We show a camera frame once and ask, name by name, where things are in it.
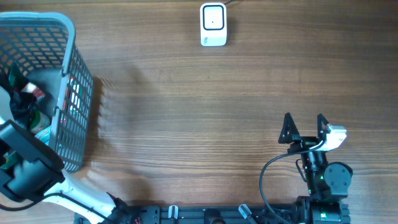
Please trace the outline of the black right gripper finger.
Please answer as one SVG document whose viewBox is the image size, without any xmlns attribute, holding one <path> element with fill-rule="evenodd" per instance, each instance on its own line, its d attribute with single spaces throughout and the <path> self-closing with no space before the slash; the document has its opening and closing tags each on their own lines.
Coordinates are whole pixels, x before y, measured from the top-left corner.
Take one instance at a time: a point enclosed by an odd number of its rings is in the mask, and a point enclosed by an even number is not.
<svg viewBox="0 0 398 224">
<path fill-rule="evenodd" d="M 317 134 L 318 140 L 325 140 L 326 135 L 330 132 L 328 127 L 329 122 L 327 119 L 320 113 L 317 115 Z"/>
<path fill-rule="evenodd" d="M 300 141 L 300 133 L 294 123 L 292 115 L 290 113 L 286 113 L 278 143 L 290 144 L 296 141 Z"/>
</svg>

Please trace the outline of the green lid jar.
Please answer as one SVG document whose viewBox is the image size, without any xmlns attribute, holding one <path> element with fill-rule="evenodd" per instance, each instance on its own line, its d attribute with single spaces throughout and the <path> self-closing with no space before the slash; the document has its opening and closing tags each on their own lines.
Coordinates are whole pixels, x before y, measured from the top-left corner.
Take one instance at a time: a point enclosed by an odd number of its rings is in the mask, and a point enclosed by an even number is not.
<svg viewBox="0 0 398 224">
<path fill-rule="evenodd" d="M 32 122 L 30 123 L 29 131 L 33 134 L 37 134 L 49 126 L 49 117 L 46 114 L 43 114 L 41 111 L 35 110 Z"/>
</svg>

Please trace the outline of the light green wet wipes pack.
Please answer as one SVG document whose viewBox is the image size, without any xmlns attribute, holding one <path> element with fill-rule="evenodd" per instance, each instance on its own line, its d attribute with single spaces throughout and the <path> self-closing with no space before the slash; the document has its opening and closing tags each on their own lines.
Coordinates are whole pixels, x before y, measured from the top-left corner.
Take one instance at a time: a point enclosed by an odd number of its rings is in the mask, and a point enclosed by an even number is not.
<svg viewBox="0 0 398 224">
<path fill-rule="evenodd" d="M 50 141 L 50 133 L 51 133 L 51 126 L 48 126 L 47 128 L 37 133 L 35 137 L 48 146 Z"/>
</svg>

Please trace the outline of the green 3M gloves bag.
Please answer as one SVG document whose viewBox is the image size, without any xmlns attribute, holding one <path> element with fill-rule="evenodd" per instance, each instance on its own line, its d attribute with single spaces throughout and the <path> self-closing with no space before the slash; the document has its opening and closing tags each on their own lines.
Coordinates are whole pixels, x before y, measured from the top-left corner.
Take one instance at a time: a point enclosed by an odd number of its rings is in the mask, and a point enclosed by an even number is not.
<svg viewBox="0 0 398 224">
<path fill-rule="evenodd" d="M 23 84 L 24 80 L 25 77 L 22 75 L 17 63 L 15 62 L 12 63 L 7 74 L 5 74 L 4 72 L 1 73 L 1 87 L 3 87 L 3 89 L 9 95 L 10 101 L 11 101 L 11 92 L 13 90 L 21 92 L 20 87 L 21 84 Z"/>
</svg>

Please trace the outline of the green white small box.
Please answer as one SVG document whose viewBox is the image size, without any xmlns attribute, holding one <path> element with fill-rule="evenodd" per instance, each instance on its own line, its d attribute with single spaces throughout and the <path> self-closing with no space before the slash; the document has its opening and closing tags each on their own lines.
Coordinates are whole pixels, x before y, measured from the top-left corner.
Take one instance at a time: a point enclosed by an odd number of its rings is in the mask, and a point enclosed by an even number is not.
<svg viewBox="0 0 398 224">
<path fill-rule="evenodd" d="M 66 88 L 67 100 L 63 103 L 63 109 L 67 114 L 69 114 L 73 119 L 76 119 L 79 123 L 81 122 L 81 86 L 78 81 L 70 77 Z"/>
</svg>

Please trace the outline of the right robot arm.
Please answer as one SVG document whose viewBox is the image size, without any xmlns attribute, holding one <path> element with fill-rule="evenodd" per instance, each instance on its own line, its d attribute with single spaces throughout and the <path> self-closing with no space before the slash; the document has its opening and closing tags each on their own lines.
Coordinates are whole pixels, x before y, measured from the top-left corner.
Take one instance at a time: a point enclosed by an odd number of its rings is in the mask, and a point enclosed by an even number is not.
<svg viewBox="0 0 398 224">
<path fill-rule="evenodd" d="M 353 170 L 342 162 L 328 162 L 327 152 L 334 150 L 347 137 L 343 126 L 317 116 L 317 136 L 301 136 L 290 113 L 284 116 L 278 143 L 289 144 L 289 154 L 301 156 L 302 177 L 308 196 L 297 197 L 290 216 L 293 223 L 350 223 L 349 208 L 342 202 L 348 196 Z"/>
</svg>

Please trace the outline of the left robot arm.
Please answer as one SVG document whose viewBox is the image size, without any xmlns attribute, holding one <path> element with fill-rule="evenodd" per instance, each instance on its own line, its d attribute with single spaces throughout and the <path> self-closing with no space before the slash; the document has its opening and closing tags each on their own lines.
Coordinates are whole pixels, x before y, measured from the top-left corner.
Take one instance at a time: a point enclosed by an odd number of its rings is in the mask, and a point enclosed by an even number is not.
<svg viewBox="0 0 398 224">
<path fill-rule="evenodd" d="M 69 174 L 61 158 L 14 122 L 11 97 L 1 90 L 1 193 L 15 202 L 30 200 L 65 207 L 90 223 L 128 223 L 126 204 L 92 189 Z"/>
</svg>

